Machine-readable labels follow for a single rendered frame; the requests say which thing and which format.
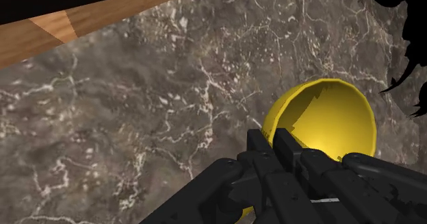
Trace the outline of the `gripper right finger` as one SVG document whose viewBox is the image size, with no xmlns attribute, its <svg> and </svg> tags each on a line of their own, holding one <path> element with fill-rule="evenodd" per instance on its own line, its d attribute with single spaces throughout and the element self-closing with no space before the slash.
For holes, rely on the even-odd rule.
<svg viewBox="0 0 427 224">
<path fill-rule="evenodd" d="M 427 175 L 362 153 L 342 161 L 278 129 L 273 150 L 324 224 L 427 224 Z"/>
</svg>

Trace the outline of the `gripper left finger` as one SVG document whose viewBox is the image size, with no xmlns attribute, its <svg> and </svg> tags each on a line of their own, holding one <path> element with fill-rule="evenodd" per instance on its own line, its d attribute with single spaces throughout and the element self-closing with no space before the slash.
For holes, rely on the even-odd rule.
<svg viewBox="0 0 427 224">
<path fill-rule="evenodd" d="M 249 207 L 255 224 L 321 224 L 294 176 L 301 152 L 286 129 L 276 130 L 271 145 L 250 129 L 237 159 L 216 160 L 140 224 L 235 224 Z"/>
</svg>

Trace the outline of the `yellow bowl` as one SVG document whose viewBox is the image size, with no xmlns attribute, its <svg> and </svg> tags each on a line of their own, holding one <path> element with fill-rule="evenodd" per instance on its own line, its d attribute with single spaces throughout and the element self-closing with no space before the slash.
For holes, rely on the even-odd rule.
<svg viewBox="0 0 427 224">
<path fill-rule="evenodd" d="M 374 155 L 376 126 L 364 95 L 340 79 L 298 85 L 247 133 L 238 189 L 253 224 L 383 224 L 373 189 L 347 164 Z"/>
</svg>

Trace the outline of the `black creature figure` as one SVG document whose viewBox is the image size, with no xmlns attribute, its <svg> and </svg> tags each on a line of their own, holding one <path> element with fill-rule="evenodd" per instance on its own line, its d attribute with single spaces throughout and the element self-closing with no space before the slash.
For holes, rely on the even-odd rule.
<svg viewBox="0 0 427 224">
<path fill-rule="evenodd" d="M 391 79 L 387 92 L 402 84 L 416 66 L 427 67 L 427 0 L 375 0 L 387 8 L 396 7 L 403 1 L 407 4 L 407 16 L 402 39 L 409 43 L 404 54 L 409 62 L 398 79 Z"/>
</svg>

